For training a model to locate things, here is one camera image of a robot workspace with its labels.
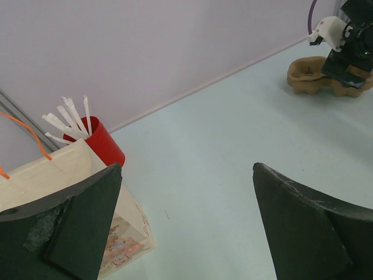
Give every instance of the gift bag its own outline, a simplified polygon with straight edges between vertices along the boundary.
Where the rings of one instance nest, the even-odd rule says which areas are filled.
[[[11,119],[29,129],[37,139],[28,126]],[[44,152],[39,140],[38,144],[43,158],[8,174],[0,168],[0,212],[63,190],[107,167],[82,139],[50,155]],[[154,248],[147,219],[122,184],[99,277],[105,277]]]

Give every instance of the white wall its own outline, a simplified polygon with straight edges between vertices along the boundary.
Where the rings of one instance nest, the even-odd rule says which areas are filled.
[[[2,0],[0,87],[45,129],[61,95],[89,95],[113,130],[302,40],[311,2]]]
[[[42,157],[37,143],[11,120],[0,115],[0,166],[5,172]]]

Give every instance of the white robot part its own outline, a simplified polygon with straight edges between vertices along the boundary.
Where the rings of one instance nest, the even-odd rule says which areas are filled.
[[[321,20],[316,29],[310,34],[307,39],[310,43],[314,43],[319,37],[323,38],[322,41],[327,42],[333,50],[341,52],[341,46],[345,44],[343,39],[343,32],[346,28],[347,23],[341,20],[337,16],[328,16]],[[350,35],[351,26],[345,30],[345,37]]]

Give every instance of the bag handle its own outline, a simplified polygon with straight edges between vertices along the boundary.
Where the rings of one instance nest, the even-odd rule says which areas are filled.
[[[36,139],[36,142],[38,143],[39,145],[39,148],[41,150],[41,153],[43,154],[43,156],[45,156],[47,159],[49,160],[52,160],[51,156],[47,154],[47,152],[44,150],[43,148],[43,145],[42,143],[40,142],[40,139],[39,137],[36,135],[36,133],[27,125],[27,124],[24,124],[23,122],[21,122],[20,120],[17,120],[16,118],[12,117],[11,115],[7,115],[7,114],[4,114],[2,112],[0,112],[0,115],[6,117],[6,118],[10,118],[12,121],[15,121],[16,123],[20,124],[21,126],[25,127],[28,131],[31,132],[31,134],[35,137]],[[6,178],[6,179],[10,179],[9,175],[7,175],[1,168],[0,166],[0,176]]]

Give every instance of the white table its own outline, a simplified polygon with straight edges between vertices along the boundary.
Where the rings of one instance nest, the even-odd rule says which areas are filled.
[[[158,248],[108,280],[275,280],[255,162],[373,208],[373,92],[287,86],[292,61],[329,50],[301,43],[113,134]]]

